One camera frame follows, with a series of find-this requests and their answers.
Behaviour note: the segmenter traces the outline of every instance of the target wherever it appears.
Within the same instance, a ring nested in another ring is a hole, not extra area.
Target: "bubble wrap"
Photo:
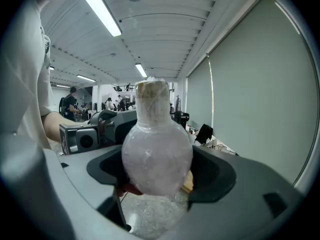
[[[176,193],[190,170],[193,150],[187,132],[170,117],[169,86],[162,80],[136,83],[137,123],[122,146],[130,181],[142,193]]]

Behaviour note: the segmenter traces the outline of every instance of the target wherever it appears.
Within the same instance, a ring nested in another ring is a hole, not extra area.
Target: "wall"
[[[59,87],[51,87],[53,93],[53,106],[56,111],[59,111],[59,103],[62,97],[66,97],[70,93],[69,88],[59,88]],[[83,104],[83,95],[84,95],[84,103],[89,103],[92,100],[92,96],[85,89],[78,89],[76,91],[75,98],[79,105]]]
[[[209,56],[213,134],[293,183],[312,146],[318,112],[301,36],[273,0],[261,0]]]
[[[175,109],[175,96],[176,96],[176,84],[174,82],[168,82],[169,90],[174,89],[174,91],[169,91],[170,103],[172,103],[173,109]]]
[[[181,111],[187,112],[187,78],[182,77],[178,82],[174,83],[174,109],[176,109],[177,96],[181,99]]]
[[[186,111],[188,124],[200,130],[203,124],[211,126],[212,91],[209,60],[207,58],[187,78]]]
[[[105,103],[108,98],[112,99],[112,102],[116,104],[116,100],[118,99],[118,93],[112,87],[111,84],[103,84],[100,86],[100,96],[101,102]]]
[[[111,84],[95,85],[92,88],[92,108],[97,103],[97,109],[101,111],[101,103],[105,103],[108,98],[111,98],[112,103],[117,106],[118,95]]]
[[[52,87],[53,107],[55,111],[59,111],[59,103],[62,97],[66,97],[70,93],[69,88]]]

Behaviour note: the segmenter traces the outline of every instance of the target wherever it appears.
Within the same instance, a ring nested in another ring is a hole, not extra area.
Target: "fluorescent light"
[[[60,85],[60,84],[57,84],[56,86],[58,86],[58,87],[64,87],[64,88],[70,88],[70,86],[65,86],[65,85]]]
[[[293,22],[293,20],[291,19],[291,17],[287,14],[287,12],[280,6],[280,4],[278,4],[277,2],[274,2],[276,6],[278,6],[280,8],[280,10],[285,14],[285,16],[289,19],[289,21],[291,22],[291,24],[294,26],[295,30],[298,32],[298,34],[300,35],[300,31],[298,30],[296,24]]]
[[[91,81],[91,82],[95,82],[95,81],[96,81],[96,80],[93,80],[93,79],[91,79],[91,78],[85,77],[85,76],[80,75],[80,74],[78,74],[77,77],[78,77],[78,78],[85,79],[85,80],[88,80],[88,81]]]
[[[110,34],[113,37],[120,36],[122,34],[121,29],[119,28],[115,18],[111,14],[109,8],[104,3],[103,0],[85,0],[88,5],[92,8],[95,14],[99,17],[100,21],[105,25],[109,30]]]
[[[137,63],[137,64],[135,64],[135,66],[136,66],[136,68],[139,70],[140,74],[141,74],[144,78],[146,78],[146,77],[147,77],[147,74],[146,74],[146,72],[144,71],[141,63]]]

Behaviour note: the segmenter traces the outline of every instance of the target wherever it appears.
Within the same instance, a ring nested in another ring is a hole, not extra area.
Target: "cable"
[[[129,192],[125,193],[124,197],[122,198],[122,200],[120,201],[120,204],[122,203],[122,201],[125,199],[125,197],[128,195]]]

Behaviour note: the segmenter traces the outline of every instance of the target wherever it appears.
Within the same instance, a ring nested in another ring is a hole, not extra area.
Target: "ceiling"
[[[220,1],[222,5],[230,4]],[[113,37],[85,0],[54,0],[41,12],[51,40],[50,81],[80,88],[134,83],[147,76],[175,82],[218,0],[105,0],[122,35]]]

